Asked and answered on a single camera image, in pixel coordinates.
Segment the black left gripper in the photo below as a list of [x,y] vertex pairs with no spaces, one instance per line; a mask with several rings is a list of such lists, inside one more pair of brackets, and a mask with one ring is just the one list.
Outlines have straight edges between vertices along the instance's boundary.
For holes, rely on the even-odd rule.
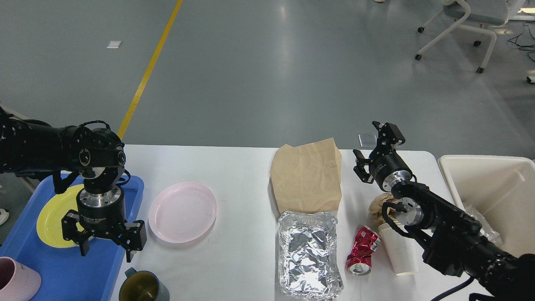
[[[61,219],[63,239],[74,242],[82,256],[90,250],[93,233],[110,233],[110,239],[125,250],[131,263],[135,252],[142,251],[147,242],[145,221],[126,222],[125,193],[118,186],[105,193],[89,193],[82,189],[76,196],[78,212],[69,210]],[[77,224],[83,227],[78,230]]]

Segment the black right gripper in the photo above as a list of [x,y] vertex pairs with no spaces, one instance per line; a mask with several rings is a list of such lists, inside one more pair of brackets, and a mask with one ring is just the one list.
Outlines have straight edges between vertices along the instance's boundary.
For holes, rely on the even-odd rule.
[[413,172],[396,152],[406,139],[395,124],[372,121],[372,125],[378,131],[376,147],[369,158],[365,158],[360,150],[353,149],[353,171],[363,183],[376,181],[382,191],[390,192],[397,183],[413,178]]

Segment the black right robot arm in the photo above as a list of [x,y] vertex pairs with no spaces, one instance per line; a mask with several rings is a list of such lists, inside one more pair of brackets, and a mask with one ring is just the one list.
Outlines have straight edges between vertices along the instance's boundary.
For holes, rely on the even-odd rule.
[[534,255],[515,257],[480,234],[482,225],[464,210],[417,181],[396,149],[405,143],[399,128],[373,121],[376,146],[368,157],[354,149],[354,172],[363,183],[376,182],[395,202],[381,207],[384,221],[423,248],[423,261],[443,275],[469,278],[436,296],[436,301],[478,281],[488,295],[471,293],[471,301],[533,301]]

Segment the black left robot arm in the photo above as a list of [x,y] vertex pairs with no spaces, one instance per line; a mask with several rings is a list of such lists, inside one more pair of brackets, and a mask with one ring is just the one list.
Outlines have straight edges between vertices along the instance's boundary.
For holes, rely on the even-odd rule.
[[78,245],[82,256],[90,249],[91,237],[113,241],[130,263],[145,247],[146,227],[143,220],[127,221],[123,186],[131,175],[125,167],[125,145],[109,124],[54,128],[40,120],[17,120],[5,110],[0,120],[1,172],[45,173],[52,177],[56,194],[82,177],[76,209],[61,219],[63,239]]

